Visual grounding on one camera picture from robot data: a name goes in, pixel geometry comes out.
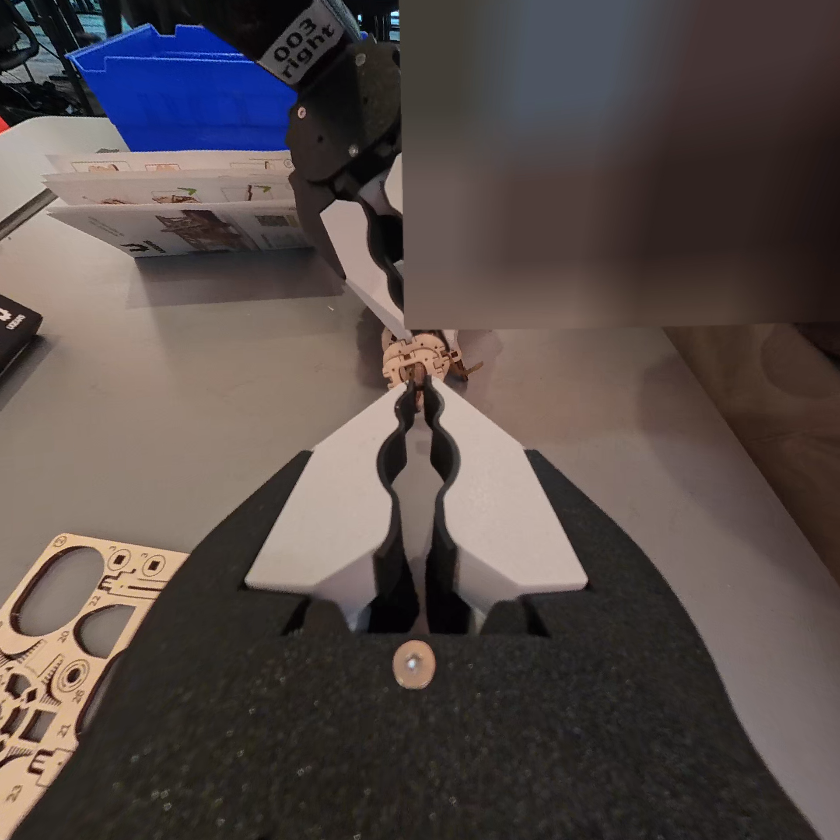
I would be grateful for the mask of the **white instruction booklet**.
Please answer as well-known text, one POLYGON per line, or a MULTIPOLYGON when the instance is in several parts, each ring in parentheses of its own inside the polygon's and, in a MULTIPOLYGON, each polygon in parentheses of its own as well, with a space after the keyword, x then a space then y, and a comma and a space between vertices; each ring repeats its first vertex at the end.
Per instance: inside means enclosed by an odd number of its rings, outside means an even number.
POLYGON ((50 154, 49 214, 135 259, 309 249, 287 151, 50 154))

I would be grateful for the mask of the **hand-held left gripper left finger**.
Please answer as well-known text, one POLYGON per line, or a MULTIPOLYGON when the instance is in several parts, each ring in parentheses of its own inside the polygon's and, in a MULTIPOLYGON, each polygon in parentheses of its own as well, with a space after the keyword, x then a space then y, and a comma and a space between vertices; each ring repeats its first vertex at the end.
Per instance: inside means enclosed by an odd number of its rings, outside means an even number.
POLYGON ((393 482, 406 466, 416 391, 392 388, 308 454, 248 588, 333 602, 353 630, 411 629, 419 601, 393 482))

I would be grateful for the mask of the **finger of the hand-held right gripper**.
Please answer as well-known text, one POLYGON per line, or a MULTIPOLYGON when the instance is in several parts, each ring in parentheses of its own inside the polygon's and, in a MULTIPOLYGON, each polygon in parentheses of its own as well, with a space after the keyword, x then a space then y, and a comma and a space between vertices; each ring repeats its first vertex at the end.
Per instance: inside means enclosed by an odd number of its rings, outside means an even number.
POLYGON ((392 257, 385 242, 388 223, 402 227, 401 210, 385 193, 362 193, 353 201, 333 201, 321 211, 320 221, 347 285, 399 340, 410 340, 402 261, 392 257))
POLYGON ((385 272, 388 295, 403 313, 403 156, 397 154, 390 170, 378 182, 381 199, 371 221, 370 244, 374 262, 385 272))

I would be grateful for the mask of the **wooden gear model assembly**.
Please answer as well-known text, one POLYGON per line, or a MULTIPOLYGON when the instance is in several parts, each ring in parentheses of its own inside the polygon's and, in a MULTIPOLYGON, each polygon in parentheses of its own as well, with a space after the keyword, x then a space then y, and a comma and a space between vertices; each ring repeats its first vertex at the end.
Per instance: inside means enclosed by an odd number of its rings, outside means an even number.
POLYGON ((398 338, 384 328, 381 336, 383 377, 389 388, 409 381, 420 382, 430 375, 444 381, 448 376, 467 382, 483 362, 467 367, 459 346, 458 331, 414 332, 409 339, 398 338))

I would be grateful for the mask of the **black cardboard box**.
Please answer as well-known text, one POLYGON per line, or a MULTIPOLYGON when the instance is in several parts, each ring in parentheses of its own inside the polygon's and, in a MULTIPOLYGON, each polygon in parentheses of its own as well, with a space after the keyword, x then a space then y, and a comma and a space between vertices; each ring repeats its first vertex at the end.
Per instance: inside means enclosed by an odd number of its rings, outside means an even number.
POLYGON ((11 370, 38 335, 43 315, 1 295, 1 376, 11 370))

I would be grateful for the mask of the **blue plastic bin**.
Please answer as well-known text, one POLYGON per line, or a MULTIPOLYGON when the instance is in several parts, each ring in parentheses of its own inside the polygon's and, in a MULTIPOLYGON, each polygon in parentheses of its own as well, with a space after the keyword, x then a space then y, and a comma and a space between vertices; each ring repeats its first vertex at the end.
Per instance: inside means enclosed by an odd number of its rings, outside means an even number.
POLYGON ((132 28, 68 55, 131 151, 285 151, 297 95, 196 25, 132 28))

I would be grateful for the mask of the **laser-cut wooden parts sheet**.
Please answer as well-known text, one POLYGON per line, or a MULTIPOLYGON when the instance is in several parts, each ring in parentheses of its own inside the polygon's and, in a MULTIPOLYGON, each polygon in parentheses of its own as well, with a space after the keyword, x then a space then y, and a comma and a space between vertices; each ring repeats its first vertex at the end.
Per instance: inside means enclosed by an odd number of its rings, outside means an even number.
POLYGON ((81 722, 95 691, 185 560, 184 553, 61 533, 2 606, 3 835, 11 835, 67 765, 78 747, 81 722), (102 566, 91 593, 54 631, 23 633, 19 617, 25 597, 54 563, 79 549, 93 550, 102 566), (83 622, 118 606, 128 607, 130 614, 112 651, 88 652, 81 641, 83 622))

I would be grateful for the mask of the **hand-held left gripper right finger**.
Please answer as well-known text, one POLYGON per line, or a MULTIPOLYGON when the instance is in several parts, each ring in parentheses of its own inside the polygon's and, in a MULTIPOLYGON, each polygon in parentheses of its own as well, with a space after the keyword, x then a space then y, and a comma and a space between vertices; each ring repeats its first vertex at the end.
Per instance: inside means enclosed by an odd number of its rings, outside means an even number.
POLYGON ((423 391, 443 482, 426 559, 429 630, 467 634, 501 602, 582 591, 587 573, 525 447, 442 381, 423 391))

